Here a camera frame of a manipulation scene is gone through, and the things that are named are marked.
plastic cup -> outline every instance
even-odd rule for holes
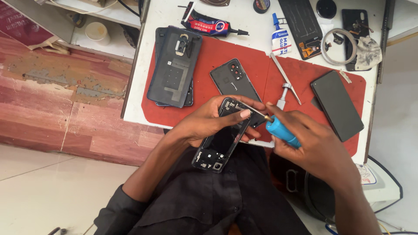
[[[110,43],[110,36],[104,24],[99,22],[92,22],[86,27],[86,36],[95,41],[101,46],[106,46]]]

workbench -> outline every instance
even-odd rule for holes
[[[271,34],[275,30],[273,25],[272,14],[276,13],[278,18],[283,18],[284,14],[281,10],[280,4],[277,0],[271,1],[270,9],[264,13],[256,13],[253,9],[252,0],[237,1],[232,0],[227,7],[215,7],[208,4],[204,4],[198,0],[195,10],[201,14],[209,15],[215,18],[229,21],[234,29],[242,29],[250,33],[249,36],[237,36],[230,34],[226,38],[219,38],[230,43],[238,44],[245,47],[250,47],[260,51],[264,51],[266,55],[271,52]],[[380,44],[381,40],[381,27],[383,23],[385,1],[384,0],[334,0],[337,5],[337,14],[331,20],[334,24],[333,28],[343,28],[341,9],[363,9],[368,13],[369,27],[373,29],[373,33],[370,36]],[[311,5],[315,11],[317,0],[311,0]],[[178,7],[187,6],[188,0],[152,0],[150,1],[148,15],[146,17],[145,24],[142,25],[142,37],[140,39],[140,46],[135,56],[133,71],[131,73],[132,83],[128,86],[128,97],[126,108],[122,112],[122,117],[125,121],[136,122],[146,125],[158,126],[162,128],[172,128],[168,126],[158,125],[146,120],[143,110],[141,108],[141,102],[143,99],[145,84],[147,80],[148,70],[151,61],[151,55],[154,49],[155,43],[155,29],[158,27],[176,26],[184,28],[181,24],[181,17],[185,11],[185,8]],[[294,40],[291,36],[291,32],[287,25],[280,25],[281,28],[286,28],[293,42],[293,49],[290,53],[282,55],[283,57],[291,57],[301,60],[301,56],[297,50],[297,45],[294,44]],[[339,61],[345,60],[344,47],[336,45],[335,43],[332,50],[328,51],[328,55]],[[322,55],[315,56],[307,60],[307,62],[329,67],[331,69],[342,69],[346,71],[345,66],[335,66],[325,61]],[[362,76],[366,80],[366,90],[364,95],[364,105],[362,112],[362,121],[364,123],[364,129],[359,134],[359,142],[357,147],[357,153],[352,157],[355,163],[363,163],[367,159],[367,145],[369,136],[369,126],[372,121],[372,109],[373,99],[376,92],[376,76],[377,66],[373,67],[370,71],[352,72]],[[250,143],[273,147],[272,142],[253,141]]]

sleeve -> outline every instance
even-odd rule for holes
[[[94,220],[97,226],[94,235],[128,234],[147,209],[148,203],[130,198],[122,190],[122,185],[118,187],[107,206],[100,210],[99,216]]]

wooden floor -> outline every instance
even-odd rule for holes
[[[30,51],[0,33],[0,143],[139,166],[161,128],[120,119],[131,65]]]

fingernail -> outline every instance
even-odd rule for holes
[[[251,114],[251,111],[249,109],[246,109],[240,113],[240,116],[242,118],[247,118],[250,114]]]

